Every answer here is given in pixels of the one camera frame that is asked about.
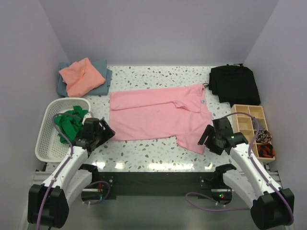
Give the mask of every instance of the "cable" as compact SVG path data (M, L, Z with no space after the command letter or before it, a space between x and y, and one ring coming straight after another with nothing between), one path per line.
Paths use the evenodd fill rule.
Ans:
M95 201L95 202L90 202L90 201L89 201L89 202L86 203L86 204L88 204L88 205L98 205L98 204L100 204L101 202L103 202L103 201L109 196L110 190L111 190L111 186L110 186L110 184L109 184L108 182L106 182L106 181L96 181L96 182L93 182L93 183L89 184L87 187L90 187L90 186L92 186L92 185L94 185L94 184L99 184L99 183L102 183L102 184L106 184L106 185L107 185L107 193L106 193L105 197L103 197L102 199L100 199L100 200L98 200L98 201Z
M250 114L247 114L247 113L243 113L243 112L235 112L235 113L231 113L231 114L228 114L226 116L224 116L223 118L225 117L228 117L228 116L231 116L231 115L235 115L235 114L244 114L244 115L247 115L249 117L251 117L257 124L257 131L255 133L255 136L252 138L250 144L249 144L249 147L248 147L248 155L251 156L251 148L252 148L252 144L254 143L254 141L256 140L257 138L257 135L259 133L259 130L260 130L260 124L258 122L258 120L253 117L252 115ZM287 224L287 225L292 225L293 222L294 222L294 216L293 216L293 212L292 212L292 209L290 207L290 205L288 204L288 202L286 201L286 199L283 197L283 195L278 191L277 188L275 188L271 183L270 183L270 180L264 175L264 173L262 172L262 170L259 168L259 166L257 165L256 161L253 159L253 157L250 158L253 165L255 166L255 168L257 169L257 171L261 174L262 178L266 181L266 183L276 192L276 194L280 197L280 199L284 202L284 204L286 205L288 211L289 211L289 214L290 214L290 222ZM194 207L196 208L199 208L201 210L205 210L205 211L210 211L210 212L225 212L225 211L239 211L239 210L249 210L249 208L228 208L228 209L210 209L210 208L205 208L205 207L201 207L201 206L198 206L194 203L192 203L190 200L189 200L189 195L198 195L198 196L202 196L202 197L205 197L205 198L208 198L210 200L213 200L211 197L209 196L206 196L204 194L200 194L200 193L195 193L195 192L190 192L190 193L187 193L185 198L186 200L191 204L193 205Z
M259 133L259 129L260 129L260 124L258 122L258 120L251 116L250 114L247 114L247 113L243 113L243 112L236 112L236 113L231 113L231 114L228 114L224 117L228 117L228 116L231 116L231 115L234 115L234 114L244 114L244 115L247 115L249 117L251 117L257 124L257 131L255 133L255 136L253 137L253 139L251 140L250 144L249 144L249 147L248 147L248 155L250 156L251 155L251 148L252 148L252 144L254 143L254 141L256 140L257 138L257 135ZM287 224L287 226L289 225L292 225L293 222L294 222L294 216L293 216L293 211L290 207L290 205L288 204L288 202L286 201L286 199L283 197L283 195L278 191L277 188L275 188L271 183L270 183L270 180L264 175L264 173L262 172L262 170L259 168L259 166L257 165L256 161L253 159L253 157L250 158L251 159L251 162L253 163L253 165L255 166L255 168L257 169L257 171L261 174L262 178L265 180L265 182L276 192L276 194L280 197L280 199L284 202L284 204L286 205L288 211L289 211L289 214L290 214L290 221L289 223Z
M81 118L78 117L78 116L72 115L72 114L58 113L58 114L53 115L53 117L52 117L52 119L51 119L53 127L54 127L54 128L58 131L58 133L60 133L60 134L64 137L64 139L68 142L68 144L69 144L69 146L70 146L70 149L71 149L70 156L72 156L72 155L73 155L73 146L72 146L71 141L65 136L64 133L62 133L62 131L58 128L58 126L57 126L57 125L55 124L55 122L54 122L54 119L55 119L56 116L58 116L58 115L73 116L73 117L78 118L78 119L80 119L80 120L81 120ZM36 230L39 230L40 220L41 220L41 218L42 218L42 213L43 213L44 205L45 205L45 202L46 202L46 200L47 200L48 194L49 194L49 192L50 192L50 190L51 190L51 187L52 187L53 183L55 182L56 178L58 177L58 175L60 174L60 172L62 171L62 169L65 167L65 165L69 162L70 159L71 159L71 158L67 158L67 159L65 160L65 162L62 164L62 166L59 168L59 170L55 173L55 175L54 175L54 177L53 177L53 179L52 179L52 181L51 181L49 187L47 188L47 190L46 190L46 192L45 192L45 195L44 195L44 197L43 197L42 203L41 203L40 208L39 208L38 216L37 216Z
M199 206L199 205L197 205L197 204L194 204L192 201L190 201L190 199L189 199L189 196L190 196L190 195L202 196L202 197L207 198L207 199L209 199L209 200L211 200L211 201L213 201L213 202L216 202L216 203L219 204L219 205L223 205L223 204L221 204L220 202L215 201L214 199L212 199L211 197L209 197L209 196L207 196L207 195L205 195L205 194L195 193L195 192L189 192L189 193L187 193L186 196L185 196L186 200L187 200L191 205L193 205L194 207L199 208L199 209L204 210L204 211L209 211L209 212L228 212L228 211L243 211L243 210L249 210L248 207L224 208L224 209L213 209L213 208L201 207L201 206Z

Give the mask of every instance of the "green cloth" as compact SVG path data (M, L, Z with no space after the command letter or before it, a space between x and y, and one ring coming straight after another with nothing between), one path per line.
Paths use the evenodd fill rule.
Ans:
M54 119L54 123L59 126L60 130L63 132L63 134L70 140L73 141L77 133L83 129L82 120L84 118L84 115L88 113L88 110L83 110L80 106L76 105L73 107L73 110L69 110L65 112L66 114L72 114L75 116L78 116L81 119L78 119L73 116L69 115L59 115L56 116ZM64 137L59 134L60 142L66 143L68 142L64 139Z

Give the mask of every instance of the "pink shirt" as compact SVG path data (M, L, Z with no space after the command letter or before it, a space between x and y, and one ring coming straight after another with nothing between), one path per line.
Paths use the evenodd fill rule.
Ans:
M188 87L111 92L111 140L177 137L178 145L203 154L198 145L211 113L203 84Z

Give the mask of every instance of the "orange and black cloth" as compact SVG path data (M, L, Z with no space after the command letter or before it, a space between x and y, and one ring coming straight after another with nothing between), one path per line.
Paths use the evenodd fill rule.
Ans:
M259 157L273 158L275 156L275 150L273 145L270 143L265 143L262 145L257 145Z

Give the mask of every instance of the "orange towel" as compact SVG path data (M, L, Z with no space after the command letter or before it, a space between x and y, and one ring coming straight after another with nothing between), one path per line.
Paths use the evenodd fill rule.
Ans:
M106 81L88 58L72 63L59 73L63 82L67 84L66 91L69 97L82 97Z

